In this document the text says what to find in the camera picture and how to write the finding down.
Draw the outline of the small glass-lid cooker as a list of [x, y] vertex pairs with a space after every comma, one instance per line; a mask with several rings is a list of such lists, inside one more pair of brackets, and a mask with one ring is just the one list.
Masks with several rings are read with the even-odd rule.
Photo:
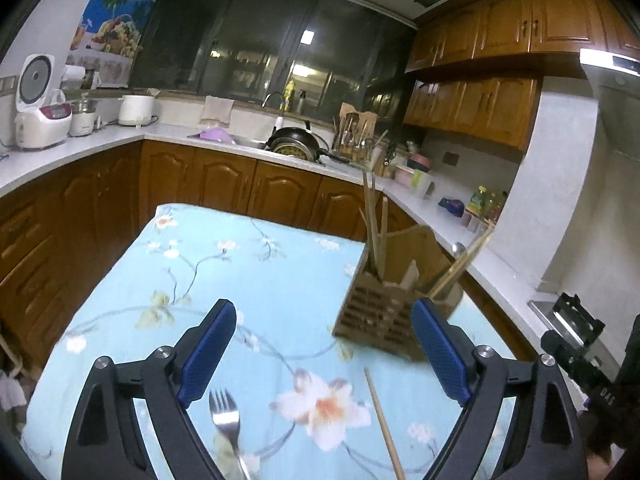
[[98, 101], [95, 99], [81, 98], [72, 102], [72, 122], [68, 135], [72, 138], [90, 136], [98, 118]]

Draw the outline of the countertop utensil rack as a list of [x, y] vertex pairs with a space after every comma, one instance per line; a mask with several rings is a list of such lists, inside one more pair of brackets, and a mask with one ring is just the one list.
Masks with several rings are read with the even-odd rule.
[[332, 151], [353, 162], [370, 162], [378, 114], [360, 112], [352, 104], [343, 102], [334, 119], [335, 136]]

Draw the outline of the floral light-blue tablecloth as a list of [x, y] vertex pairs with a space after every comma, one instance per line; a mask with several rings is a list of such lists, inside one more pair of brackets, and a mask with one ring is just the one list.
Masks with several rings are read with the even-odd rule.
[[90, 370], [174, 362], [206, 451], [227, 479], [421, 479], [460, 415], [432, 368], [338, 338], [363, 244], [197, 206], [166, 204], [54, 345], [21, 446], [61, 477]]

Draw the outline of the metal chopstick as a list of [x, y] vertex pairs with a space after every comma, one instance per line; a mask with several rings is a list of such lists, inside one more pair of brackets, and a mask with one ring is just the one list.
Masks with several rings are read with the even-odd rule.
[[487, 230], [478, 236], [468, 249], [462, 252], [462, 255], [454, 260], [454, 263], [450, 266], [445, 274], [442, 274], [440, 279], [427, 293], [427, 297], [434, 301], [440, 301], [442, 298], [449, 294], [452, 286], [457, 283], [461, 275], [475, 260], [478, 254], [488, 244], [491, 235], [494, 234], [495, 228], [488, 226]]

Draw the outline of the gas stove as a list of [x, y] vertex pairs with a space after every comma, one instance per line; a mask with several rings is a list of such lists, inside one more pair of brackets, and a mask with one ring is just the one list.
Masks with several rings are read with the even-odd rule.
[[534, 299], [527, 304], [549, 330], [557, 332], [580, 356], [600, 368], [617, 366], [601, 341], [605, 324], [586, 310], [577, 295], [562, 292], [553, 301]]

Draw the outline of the blue purple container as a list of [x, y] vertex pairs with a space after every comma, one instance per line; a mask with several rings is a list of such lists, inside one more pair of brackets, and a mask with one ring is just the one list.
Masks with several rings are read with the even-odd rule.
[[461, 200], [452, 200], [447, 197], [443, 197], [438, 202], [438, 206], [457, 218], [461, 218], [465, 211], [465, 204]]

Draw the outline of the steel spoon in holder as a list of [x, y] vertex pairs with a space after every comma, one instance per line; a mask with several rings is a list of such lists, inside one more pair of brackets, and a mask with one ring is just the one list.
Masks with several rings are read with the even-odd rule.
[[465, 246], [460, 242], [455, 242], [451, 246], [451, 252], [455, 259], [460, 258], [466, 251]]

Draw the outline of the hanging dish cloth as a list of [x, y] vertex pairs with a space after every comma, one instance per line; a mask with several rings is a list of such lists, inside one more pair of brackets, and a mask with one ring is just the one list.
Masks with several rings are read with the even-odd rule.
[[201, 112], [201, 124], [229, 125], [234, 101], [232, 99], [206, 96]]

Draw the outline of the black wok pan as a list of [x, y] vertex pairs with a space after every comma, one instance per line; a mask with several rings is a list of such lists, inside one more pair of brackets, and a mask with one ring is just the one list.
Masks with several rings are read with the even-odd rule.
[[348, 164], [349, 159], [330, 151], [329, 144], [310, 129], [310, 122], [304, 128], [281, 127], [273, 131], [266, 143], [266, 150], [283, 156], [293, 156], [320, 164], [322, 157]]

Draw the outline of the wooden chopstick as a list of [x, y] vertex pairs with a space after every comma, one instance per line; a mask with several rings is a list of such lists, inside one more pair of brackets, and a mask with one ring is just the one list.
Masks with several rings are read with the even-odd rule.
[[368, 241], [370, 246], [371, 273], [378, 276], [378, 222], [375, 212], [375, 183], [369, 179], [367, 171], [362, 173], [364, 206], [366, 206]]
[[382, 404], [380, 402], [380, 399], [378, 398], [378, 392], [376, 391], [370, 370], [367, 367], [364, 369], [364, 376], [366, 376], [366, 381], [373, 402], [376, 418], [378, 419], [378, 426], [380, 426], [383, 440], [387, 448], [387, 453], [390, 456], [390, 461], [392, 462], [394, 474], [397, 480], [405, 480], [406, 475], [404, 473], [404, 470], [402, 469], [395, 442], [393, 440], [392, 434], [390, 433], [390, 428], [388, 428], [385, 414], [382, 409]]
[[381, 231], [378, 236], [378, 279], [380, 282], [384, 282], [388, 232], [388, 198], [386, 196], [382, 198], [381, 222]]

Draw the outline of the white electric pot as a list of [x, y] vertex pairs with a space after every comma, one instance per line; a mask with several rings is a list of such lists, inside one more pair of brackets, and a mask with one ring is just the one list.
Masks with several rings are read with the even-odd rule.
[[121, 126], [137, 127], [149, 125], [152, 122], [154, 110], [154, 96], [122, 96], [117, 117]]

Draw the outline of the purple basin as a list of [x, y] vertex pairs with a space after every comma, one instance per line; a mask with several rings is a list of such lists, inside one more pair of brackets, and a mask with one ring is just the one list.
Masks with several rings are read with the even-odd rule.
[[202, 140], [212, 141], [222, 144], [235, 144], [235, 140], [232, 135], [228, 133], [224, 128], [215, 127], [201, 131], [198, 137]]

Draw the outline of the white rice cooker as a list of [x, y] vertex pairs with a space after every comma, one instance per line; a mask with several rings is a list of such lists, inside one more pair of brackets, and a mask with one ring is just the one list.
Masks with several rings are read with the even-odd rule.
[[14, 119], [15, 142], [23, 151], [52, 148], [63, 143], [70, 131], [73, 109], [59, 91], [49, 96], [54, 56], [31, 54], [18, 77]]

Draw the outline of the wooden utensil holder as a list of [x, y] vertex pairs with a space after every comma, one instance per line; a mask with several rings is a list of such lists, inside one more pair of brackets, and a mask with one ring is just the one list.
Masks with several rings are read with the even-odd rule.
[[363, 255], [338, 312], [333, 335], [410, 361], [425, 359], [412, 328], [413, 304], [449, 270], [450, 260], [429, 226], [413, 226], [386, 238], [384, 276]]

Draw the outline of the kitchen faucet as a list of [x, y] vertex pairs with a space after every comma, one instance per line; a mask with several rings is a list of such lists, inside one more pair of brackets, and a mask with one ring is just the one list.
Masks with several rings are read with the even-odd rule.
[[264, 110], [272, 110], [274, 114], [276, 114], [276, 118], [274, 118], [272, 131], [276, 132], [283, 126], [284, 121], [284, 96], [281, 91], [273, 91], [268, 93], [265, 96], [265, 99], [262, 100], [262, 108]]

